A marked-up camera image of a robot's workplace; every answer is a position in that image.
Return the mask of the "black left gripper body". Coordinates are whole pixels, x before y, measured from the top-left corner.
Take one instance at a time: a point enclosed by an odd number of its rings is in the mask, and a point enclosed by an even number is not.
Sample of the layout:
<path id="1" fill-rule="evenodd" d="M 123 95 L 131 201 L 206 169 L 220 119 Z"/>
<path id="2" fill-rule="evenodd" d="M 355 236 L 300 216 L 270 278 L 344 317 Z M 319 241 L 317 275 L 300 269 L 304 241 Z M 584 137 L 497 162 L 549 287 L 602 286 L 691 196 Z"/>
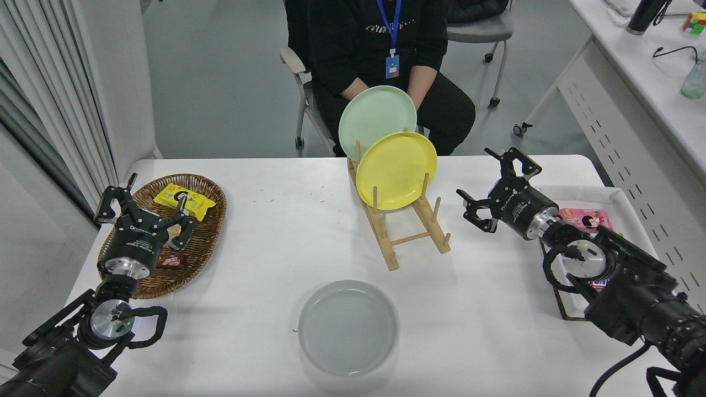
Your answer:
<path id="1" fill-rule="evenodd" d="M 104 269 L 116 269 L 129 261 L 139 263 L 139 269 L 155 269 L 163 245 L 169 238 L 160 229 L 161 218 L 143 218 L 135 224 L 132 218 L 119 218 L 116 231 L 103 257 Z"/>

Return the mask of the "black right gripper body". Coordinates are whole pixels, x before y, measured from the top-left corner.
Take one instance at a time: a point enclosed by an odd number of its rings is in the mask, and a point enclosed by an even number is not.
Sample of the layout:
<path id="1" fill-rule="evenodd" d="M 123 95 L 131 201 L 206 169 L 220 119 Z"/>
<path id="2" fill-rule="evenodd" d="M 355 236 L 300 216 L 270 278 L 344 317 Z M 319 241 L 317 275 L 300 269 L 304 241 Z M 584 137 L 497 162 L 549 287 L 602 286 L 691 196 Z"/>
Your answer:
<path id="1" fill-rule="evenodd" d="M 558 205 L 527 179 L 500 179 L 490 191 L 490 199 L 499 206 L 494 217 L 523 238 L 542 237 L 558 221 Z"/>

